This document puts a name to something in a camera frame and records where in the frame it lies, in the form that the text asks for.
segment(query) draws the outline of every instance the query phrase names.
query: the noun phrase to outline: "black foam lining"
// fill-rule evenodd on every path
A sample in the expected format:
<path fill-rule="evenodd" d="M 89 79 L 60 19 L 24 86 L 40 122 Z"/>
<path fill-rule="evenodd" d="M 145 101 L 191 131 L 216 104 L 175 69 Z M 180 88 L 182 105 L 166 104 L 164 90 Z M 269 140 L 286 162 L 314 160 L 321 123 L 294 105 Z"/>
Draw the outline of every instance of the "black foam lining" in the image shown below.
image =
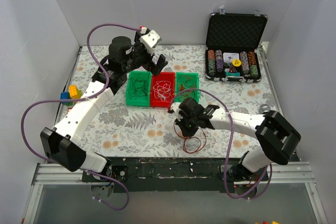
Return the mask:
<path fill-rule="evenodd" d="M 206 45 L 208 47 L 258 47 L 267 16 L 251 14 L 215 14 L 209 19 Z"/>

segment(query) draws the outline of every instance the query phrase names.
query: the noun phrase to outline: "red cord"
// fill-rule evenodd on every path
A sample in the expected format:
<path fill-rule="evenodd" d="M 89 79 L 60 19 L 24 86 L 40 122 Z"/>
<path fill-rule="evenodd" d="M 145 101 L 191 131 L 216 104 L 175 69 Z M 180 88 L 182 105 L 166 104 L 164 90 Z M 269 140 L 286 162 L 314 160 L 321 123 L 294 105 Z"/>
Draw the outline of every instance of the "red cord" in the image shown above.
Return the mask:
<path fill-rule="evenodd" d="M 196 136 L 193 136 L 193 137 L 182 137 L 182 136 L 180 136 L 180 135 L 177 133 L 177 131 L 176 131 L 175 124 L 174 124 L 174 131 L 175 131 L 175 133 L 176 133 L 177 136 L 179 136 L 180 138 L 183 138 L 183 139 L 184 139 L 184 142 L 183 142 L 183 151 L 184 151 L 184 152 L 189 153 L 189 154 L 193 154 L 193 153 L 199 152 L 201 149 L 203 149 L 203 148 L 205 147 L 205 144 L 206 144 L 206 135 L 205 135 L 205 133 L 204 133 L 204 131 L 203 131 L 202 129 L 201 129 L 201 131 L 203 132 L 204 139 L 205 139 L 205 142 L 204 142 L 203 146 L 202 146 L 202 141 L 201 141 L 198 137 L 196 137 Z M 189 139 L 193 139 L 193 138 L 197 139 L 197 140 L 200 142 L 200 145 L 199 145 L 199 147 L 198 147 L 195 151 L 193 151 L 193 152 L 189 152 L 189 151 L 187 150 L 186 146 L 185 146 L 185 143 L 186 143 L 187 140 L 189 140 Z"/>

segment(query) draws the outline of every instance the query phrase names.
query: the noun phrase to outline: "poker chip case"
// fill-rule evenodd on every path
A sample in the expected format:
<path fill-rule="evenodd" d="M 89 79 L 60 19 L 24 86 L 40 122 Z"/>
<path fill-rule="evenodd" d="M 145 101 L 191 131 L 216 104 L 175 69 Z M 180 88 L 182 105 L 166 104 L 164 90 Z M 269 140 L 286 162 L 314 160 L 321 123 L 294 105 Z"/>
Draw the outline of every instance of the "poker chip case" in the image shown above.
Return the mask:
<path fill-rule="evenodd" d="M 257 14 L 211 13 L 206 36 L 206 79 L 212 81 L 236 81 L 242 83 L 259 82 L 261 80 L 261 73 L 255 49 L 260 43 L 267 19 L 268 17 L 266 15 Z M 240 76 L 229 76 L 228 74 L 230 73 L 218 69 L 217 65 L 214 69 L 212 60 L 208 59 L 209 51 L 210 56 L 213 55 L 212 50 L 214 52 L 220 50 L 222 55 L 223 53 L 237 53 L 239 54 L 239 59 L 241 56 L 240 53 L 246 52 L 248 54 L 250 52 L 248 55 L 249 64 L 252 64 L 250 56 L 254 54 L 255 60 L 253 60 L 253 64 L 256 64 L 256 66 L 250 66 L 251 70 L 254 71 L 254 77 L 252 77 L 252 72 L 244 74 L 242 68 L 237 68 L 237 72 L 240 73 Z M 230 67 L 230 63 L 224 63 L 224 68 L 228 67 Z"/>

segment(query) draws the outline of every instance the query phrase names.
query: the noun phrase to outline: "floral tablecloth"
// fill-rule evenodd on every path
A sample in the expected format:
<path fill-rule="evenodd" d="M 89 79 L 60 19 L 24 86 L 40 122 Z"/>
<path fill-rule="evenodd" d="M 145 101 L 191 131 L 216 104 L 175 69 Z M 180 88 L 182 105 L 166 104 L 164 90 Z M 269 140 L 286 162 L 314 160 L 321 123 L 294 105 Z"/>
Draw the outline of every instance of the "floral tablecloth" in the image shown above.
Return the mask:
<path fill-rule="evenodd" d="M 94 54 L 102 59 L 108 54 L 108 46 L 93 46 Z M 259 57 L 262 80 L 259 83 L 216 82 L 205 79 L 205 46 L 158 46 L 157 55 L 168 60 L 164 71 L 197 72 L 200 89 L 207 90 L 226 103 L 230 111 L 257 114 L 261 104 L 267 103 L 275 109 L 275 97 L 271 92 L 262 60 Z M 85 91 L 97 65 L 83 47 L 71 84 Z M 84 150 L 104 156 L 121 157 L 225 157 L 229 139 L 228 131 L 205 130 L 206 146 L 199 152 L 187 154 L 183 151 L 183 139 L 173 130 L 174 116 L 164 108 L 126 106 L 126 84 L 96 115 L 88 126 L 79 144 Z M 206 94 L 201 94 L 200 104 L 217 104 Z M 63 106 L 62 115 L 67 108 Z M 196 134 L 202 141 L 201 131 Z M 187 149 L 195 150 L 197 140 L 188 140 Z M 259 143 L 256 139 L 235 133 L 230 157 L 241 157 Z"/>

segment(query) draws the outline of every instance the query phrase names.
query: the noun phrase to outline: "yellow round button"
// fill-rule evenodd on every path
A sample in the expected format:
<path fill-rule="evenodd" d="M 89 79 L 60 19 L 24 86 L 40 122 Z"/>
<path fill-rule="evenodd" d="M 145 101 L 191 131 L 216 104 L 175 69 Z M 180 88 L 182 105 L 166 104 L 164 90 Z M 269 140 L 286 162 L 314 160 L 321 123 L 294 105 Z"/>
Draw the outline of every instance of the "yellow round button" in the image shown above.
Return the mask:
<path fill-rule="evenodd" d="M 240 65 L 241 65 L 242 63 L 241 63 L 240 60 L 235 59 L 235 60 L 232 61 L 232 64 L 233 64 L 233 66 L 235 66 L 235 67 L 240 67 Z"/>

